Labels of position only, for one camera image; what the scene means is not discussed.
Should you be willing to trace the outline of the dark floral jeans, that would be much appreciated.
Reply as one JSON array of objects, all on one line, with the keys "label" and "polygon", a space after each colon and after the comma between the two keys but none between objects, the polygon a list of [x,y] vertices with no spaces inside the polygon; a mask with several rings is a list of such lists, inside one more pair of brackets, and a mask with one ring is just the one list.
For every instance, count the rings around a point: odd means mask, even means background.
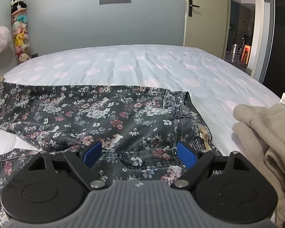
[{"label": "dark floral jeans", "polygon": [[51,155],[101,143],[96,176],[164,180],[186,171],[177,143],[217,149],[188,92],[145,86],[30,86],[0,82],[0,130]]}]

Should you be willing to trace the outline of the cream door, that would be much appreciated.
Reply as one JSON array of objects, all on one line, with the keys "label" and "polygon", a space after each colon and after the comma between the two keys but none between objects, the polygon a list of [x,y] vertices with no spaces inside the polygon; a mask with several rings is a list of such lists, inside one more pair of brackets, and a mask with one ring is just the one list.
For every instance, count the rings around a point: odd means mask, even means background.
[{"label": "cream door", "polygon": [[231,0],[192,0],[192,17],[188,16],[186,0],[183,45],[204,50],[224,58],[230,22]]}]

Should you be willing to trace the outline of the grey wall switch panel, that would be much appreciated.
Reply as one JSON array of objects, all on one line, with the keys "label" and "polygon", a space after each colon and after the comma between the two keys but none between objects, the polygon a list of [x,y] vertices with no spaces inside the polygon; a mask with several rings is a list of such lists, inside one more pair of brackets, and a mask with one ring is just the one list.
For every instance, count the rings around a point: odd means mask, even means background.
[{"label": "grey wall switch panel", "polygon": [[131,3],[131,0],[99,0],[99,5]]}]

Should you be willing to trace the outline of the polka dot bed sheet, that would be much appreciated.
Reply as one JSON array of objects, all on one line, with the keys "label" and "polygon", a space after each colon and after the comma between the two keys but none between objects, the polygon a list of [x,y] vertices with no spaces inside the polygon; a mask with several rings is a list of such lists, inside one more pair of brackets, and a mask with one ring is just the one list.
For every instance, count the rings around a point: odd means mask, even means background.
[{"label": "polka dot bed sheet", "polygon": [[279,98],[243,71],[198,48],[122,45],[73,49],[39,56],[4,75],[32,86],[135,85],[188,91],[208,125],[213,143],[227,155],[239,150],[251,162],[264,160],[267,146],[246,147],[233,133],[238,104],[270,107]]}]

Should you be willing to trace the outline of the plush toy tube holder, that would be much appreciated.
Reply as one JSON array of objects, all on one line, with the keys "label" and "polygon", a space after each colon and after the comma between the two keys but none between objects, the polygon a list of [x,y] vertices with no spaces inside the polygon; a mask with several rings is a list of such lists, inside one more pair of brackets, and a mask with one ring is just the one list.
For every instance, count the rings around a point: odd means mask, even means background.
[{"label": "plush toy tube holder", "polygon": [[17,64],[31,59],[27,9],[20,8],[11,14],[13,42]]}]

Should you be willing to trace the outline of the panda plush toy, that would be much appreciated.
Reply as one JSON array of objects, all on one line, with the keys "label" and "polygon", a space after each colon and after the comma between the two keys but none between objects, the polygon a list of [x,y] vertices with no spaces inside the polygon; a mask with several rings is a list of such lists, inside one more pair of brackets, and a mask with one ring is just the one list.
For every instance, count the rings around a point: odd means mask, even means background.
[{"label": "panda plush toy", "polygon": [[27,4],[24,2],[24,0],[11,0],[11,13],[23,8],[27,8]]}]

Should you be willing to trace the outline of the beige folded garment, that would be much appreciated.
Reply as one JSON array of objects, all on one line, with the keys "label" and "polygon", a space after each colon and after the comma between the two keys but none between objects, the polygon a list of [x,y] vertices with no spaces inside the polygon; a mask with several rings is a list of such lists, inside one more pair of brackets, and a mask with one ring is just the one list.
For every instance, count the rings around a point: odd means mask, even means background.
[{"label": "beige folded garment", "polygon": [[251,163],[278,194],[276,225],[285,227],[285,106],[269,108],[245,104],[233,110],[238,136]]}]

